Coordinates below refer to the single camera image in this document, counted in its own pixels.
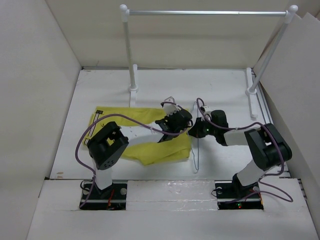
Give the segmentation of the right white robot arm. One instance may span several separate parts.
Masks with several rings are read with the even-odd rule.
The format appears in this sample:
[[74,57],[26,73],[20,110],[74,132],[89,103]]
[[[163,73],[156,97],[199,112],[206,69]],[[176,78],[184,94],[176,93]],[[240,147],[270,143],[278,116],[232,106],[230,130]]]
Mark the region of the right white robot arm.
[[218,144],[225,147],[248,146],[252,159],[245,168],[234,174],[228,187],[238,198],[245,196],[269,170],[289,161],[293,155],[273,124],[232,129],[223,110],[214,110],[209,117],[198,117],[188,134],[197,139],[213,136]]

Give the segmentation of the yellow trousers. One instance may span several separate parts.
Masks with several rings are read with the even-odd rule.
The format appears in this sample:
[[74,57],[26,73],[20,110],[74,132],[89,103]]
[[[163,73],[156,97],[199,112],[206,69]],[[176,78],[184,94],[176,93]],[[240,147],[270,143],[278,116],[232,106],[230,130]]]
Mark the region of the yellow trousers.
[[[91,116],[89,124],[91,125],[94,121],[109,114],[122,114],[146,125],[165,117],[165,112],[161,108],[97,106]],[[117,125],[121,127],[138,126],[136,123],[122,117],[113,116],[106,118],[90,129],[82,141],[82,145],[86,146],[92,136],[104,127],[105,124],[112,121],[116,122]],[[187,159],[190,156],[191,149],[192,141],[186,133],[183,133],[170,141],[161,143],[146,142],[128,146],[121,157],[127,160],[140,161],[141,164],[147,166]]]

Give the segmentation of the blue wire hanger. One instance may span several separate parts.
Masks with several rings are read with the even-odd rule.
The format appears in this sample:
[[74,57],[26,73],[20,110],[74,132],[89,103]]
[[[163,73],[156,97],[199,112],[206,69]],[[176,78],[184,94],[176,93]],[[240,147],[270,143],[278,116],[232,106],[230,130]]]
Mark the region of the blue wire hanger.
[[[192,110],[191,113],[195,113],[196,117],[199,117],[199,109],[197,107],[197,103],[194,102],[192,105]],[[192,153],[192,157],[193,157],[193,165],[194,165],[194,170],[193,173],[197,174],[199,172],[200,169],[200,143],[199,143],[199,139],[195,138],[192,139],[192,147],[191,147],[191,153]]]

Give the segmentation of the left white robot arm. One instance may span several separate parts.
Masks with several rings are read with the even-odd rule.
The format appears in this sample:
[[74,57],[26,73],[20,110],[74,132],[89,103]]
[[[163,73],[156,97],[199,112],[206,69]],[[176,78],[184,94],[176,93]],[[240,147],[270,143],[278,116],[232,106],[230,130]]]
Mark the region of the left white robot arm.
[[105,115],[92,124],[96,125],[112,117],[125,119],[135,125],[124,126],[118,125],[116,121],[110,121],[86,143],[89,155],[95,164],[94,192],[103,199],[112,191],[111,167],[118,162],[127,147],[150,143],[161,145],[184,134],[193,125],[191,113],[179,105],[171,106],[165,111],[162,119],[149,124],[120,113]]

